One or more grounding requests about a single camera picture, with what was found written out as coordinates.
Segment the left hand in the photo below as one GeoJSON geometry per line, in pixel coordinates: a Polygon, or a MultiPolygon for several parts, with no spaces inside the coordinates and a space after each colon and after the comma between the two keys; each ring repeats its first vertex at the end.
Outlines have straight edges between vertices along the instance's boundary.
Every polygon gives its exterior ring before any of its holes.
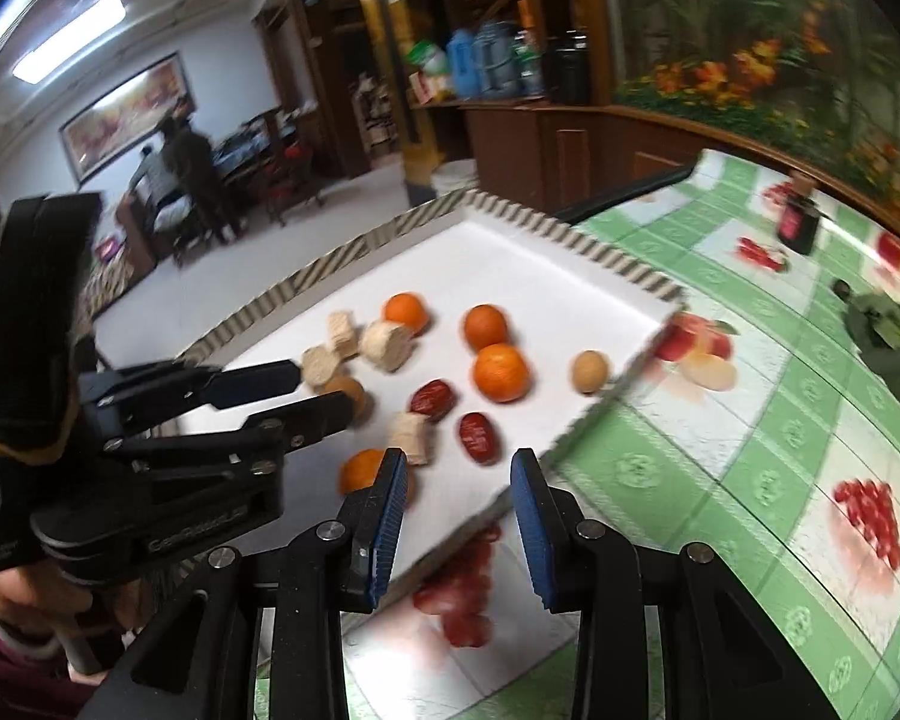
{"type": "Polygon", "coordinates": [[[93,604],[91,590],[69,582],[55,564],[0,572],[0,668],[45,667],[58,660],[58,634],[93,604]]]}

